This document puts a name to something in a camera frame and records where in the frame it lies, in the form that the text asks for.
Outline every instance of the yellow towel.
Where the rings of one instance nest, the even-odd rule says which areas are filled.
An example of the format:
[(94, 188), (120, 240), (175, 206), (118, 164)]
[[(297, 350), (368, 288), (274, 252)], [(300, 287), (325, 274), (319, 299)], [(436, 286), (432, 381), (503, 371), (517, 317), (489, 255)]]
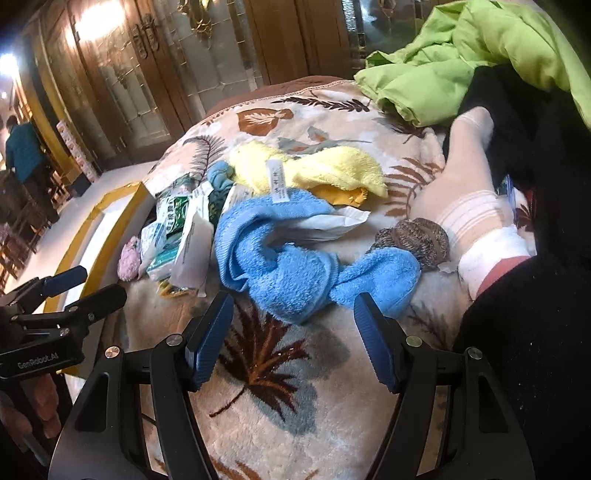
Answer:
[(269, 158), (283, 161), (288, 187), (304, 190), (324, 184), (340, 190), (364, 187), (379, 197), (388, 196), (379, 164), (364, 151), (353, 147), (327, 148), (296, 159), (277, 148), (252, 141), (230, 153), (234, 181), (250, 187), (256, 195), (269, 193), (265, 164)]

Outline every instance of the teal jacket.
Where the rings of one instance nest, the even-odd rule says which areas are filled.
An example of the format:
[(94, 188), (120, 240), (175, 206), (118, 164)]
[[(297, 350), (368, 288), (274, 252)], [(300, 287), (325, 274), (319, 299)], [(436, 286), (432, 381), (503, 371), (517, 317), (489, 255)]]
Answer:
[(33, 125), (15, 125), (6, 140), (6, 168), (14, 167), (18, 181), (24, 183), (44, 160)]

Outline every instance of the leaf pattern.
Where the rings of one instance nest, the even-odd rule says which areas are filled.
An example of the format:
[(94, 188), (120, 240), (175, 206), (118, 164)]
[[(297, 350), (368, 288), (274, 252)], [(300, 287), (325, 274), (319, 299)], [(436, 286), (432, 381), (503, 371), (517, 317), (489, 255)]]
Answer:
[(415, 127), (412, 123), (407, 122), (397, 111), (387, 112), (385, 116), (380, 115), (374, 120), (396, 133), (409, 135), (409, 138), (412, 135), (423, 137), (423, 131), (425, 130), (425, 127)]
[[(239, 460), (236, 460), (236, 465), (240, 471), (234, 470), (233, 468), (224, 465), (220, 460), (213, 458), (212, 465), (219, 473), (227, 477), (228, 480), (262, 480), (262, 477), (258, 473)], [(306, 475), (304, 480), (312, 480), (319, 472), (320, 469), (311, 471)]]
[(408, 218), (412, 201), (418, 192), (431, 183), (441, 173), (441, 167), (434, 163), (421, 163), (416, 158), (404, 157), (407, 165), (390, 167), (395, 173), (387, 173), (385, 184), (388, 188), (389, 202), (393, 207), (386, 212), (387, 216)]
[(190, 137), (183, 142), (183, 146), (185, 145), (195, 145), (191, 161), (195, 165), (204, 166), (204, 173), (220, 160), (222, 153), (226, 149), (223, 140), (212, 135)]
[(234, 325), (230, 327), (230, 335), (224, 340), (228, 356), (221, 353), (219, 360), (224, 369), (244, 386), (238, 395), (209, 416), (213, 418), (223, 413), (248, 390), (285, 421), (283, 406), (296, 412), (294, 393), (297, 387), (288, 383), (295, 378), (293, 375), (278, 373), (277, 369), (287, 362), (310, 358), (304, 350), (304, 339), (278, 348), (291, 325), (280, 322), (269, 313), (259, 312), (253, 303), (249, 309), (237, 303), (236, 310), (242, 332)]
[(533, 232), (534, 226), (531, 222), (529, 208), (519, 206), (517, 207), (516, 214), (515, 223), (517, 224), (517, 229), (519, 230), (523, 228), (526, 232)]
[(198, 135), (189, 137), (183, 143), (175, 143), (164, 153), (160, 161), (152, 167), (144, 181), (149, 176), (157, 177), (169, 167), (183, 164), (187, 173), (197, 182), (201, 181), (207, 169), (222, 157), (224, 140), (212, 135)]
[(410, 320), (411, 324), (419, 327), (421, 330), (429, 333), (433, 340), (431, 346), (440, 350), (448, 350), (447, 334), (449, 328), (443, 315), (432, 313), (422, 305), (422, 308), (411, 305), (407, 311), (406, 318)]
[(320, 128), (316, 128), (313, 125), (308, 127), (308, 137), (312, 141), (317, 141), (317, 144), (307, 144), (304, 142), (300, 142), (298, 140), (294, 140), (292, 138), (285, 138), (285, 137), (278, 137), (278, 148), (279, 150), (283, 150), (285, 153), (290, 155), (312, 155), (312, 153), (319, 152), (324, 150), (325, 148), (332, 148), (338, 147), (340, 144), (344, 142), (357, 142), (357, 143), (369, 143), (365, 140), (331, 140), (330, 135), (321, 130)]
[(321, 106), (328, 110), (345, 110), (347, 112), (369, 112), (369, 102), (364, 105), (359, 100), (353, 98), (344, 102), (333, 102), (330, 100), (320, 100), (317, 98), (304, 98), (304, 97), (287, 97), (280, 100), (275, 100), (271, 103), (299, 103), (304, 106)]
[(265, 137), (273, 130), (280, 119), (292, 119), (294, 114), (288, 108), (273, 110), (272, 108), (253, 108), (238, 112), (238, 128), (241, 132)]

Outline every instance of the green jacket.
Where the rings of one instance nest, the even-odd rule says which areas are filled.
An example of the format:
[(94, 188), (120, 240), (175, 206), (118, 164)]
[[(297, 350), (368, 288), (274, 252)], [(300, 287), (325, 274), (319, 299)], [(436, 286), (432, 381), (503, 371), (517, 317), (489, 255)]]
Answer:
[(481, 65), (510, 61), (527, 83), (570, 91), (591, 128), (591, 80), (576, 53), (544, 12), (526, 5), (463, 0), (435, 7), (406, 47), (373, 52), (355, 75), (362, 92), (417, 127), (457, 115)]

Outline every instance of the black cloth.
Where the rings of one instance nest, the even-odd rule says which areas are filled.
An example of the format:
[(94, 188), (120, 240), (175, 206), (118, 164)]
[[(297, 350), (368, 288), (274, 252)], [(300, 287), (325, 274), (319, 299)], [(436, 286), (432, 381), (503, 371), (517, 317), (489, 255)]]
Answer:
[(487, 288), (464, 314), (454, 349), (477, 346), (509, 395), (537, 480), (576, 478), (591, 434), (591, 286), (537, 256)]
[(538, 256), (465, 313), (454, 348), (480, 348), (506, 388), (537, 479), (586, 469), (591, 434), (591, 134), (567, 92), (540, 92), (510, 66), (480, 67), (460, 113), (482, 105), (495, 132), (495, 184), (508, 173), (536, 199)]

